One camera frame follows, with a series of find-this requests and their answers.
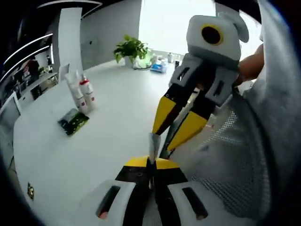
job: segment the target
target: green leaves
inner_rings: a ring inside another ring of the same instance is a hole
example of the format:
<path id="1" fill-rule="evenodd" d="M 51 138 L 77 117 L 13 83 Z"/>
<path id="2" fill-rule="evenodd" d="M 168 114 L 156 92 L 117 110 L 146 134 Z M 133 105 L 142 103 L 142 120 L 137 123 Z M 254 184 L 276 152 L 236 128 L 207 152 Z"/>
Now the green leaves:
<path id="1" fill-rule="evenodd" d="M 129 59 L 133 63 L 134 60 L 139 57 L 144 59 L 148 52 L 148 48 L 145 47 L 145 43 L 142 43 L 135 37 L 130 37 L 127 34 L 124 36 L 125 41 L 119 42 L 117 48 L 113 51 L 114 57 L 117 63 L 121 58 L 129 56 Z"/>

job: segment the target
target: window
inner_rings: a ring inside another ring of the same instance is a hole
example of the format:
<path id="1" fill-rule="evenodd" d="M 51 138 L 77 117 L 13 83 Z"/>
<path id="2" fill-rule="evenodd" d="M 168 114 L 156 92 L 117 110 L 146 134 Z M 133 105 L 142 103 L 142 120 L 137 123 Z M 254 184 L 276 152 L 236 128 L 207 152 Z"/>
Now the window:
<path id="1" fill-rule="evenodd" d="M 215 16 L 211 0 L 142 0 L 139 39 L 149 48 L 176 54 L 187 53 L 186 32 L 194 15 Z M 250 40 L 241 42 L 242 57 L 254 53 L 262 43 L 261 25 L 249 15 L 241 13 L 246 22 Z"/>

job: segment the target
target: potted plant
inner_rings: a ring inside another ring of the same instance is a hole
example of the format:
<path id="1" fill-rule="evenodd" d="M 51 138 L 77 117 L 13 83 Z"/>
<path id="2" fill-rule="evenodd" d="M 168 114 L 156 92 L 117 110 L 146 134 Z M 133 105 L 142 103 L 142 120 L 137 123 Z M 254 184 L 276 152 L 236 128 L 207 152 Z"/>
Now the potted plant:
<path id="1" fill-rule="evenodd" d="M 113 53 L 117 63 L 124 58 L 126 66 L 132 67 L 134 60 L 137 57 L 144 59 L 147 51 L 148 48 L 145 46 L 145 43 L 142 43 L 135 37 L 125 35 L 124 41 L 118 43 Z"/>

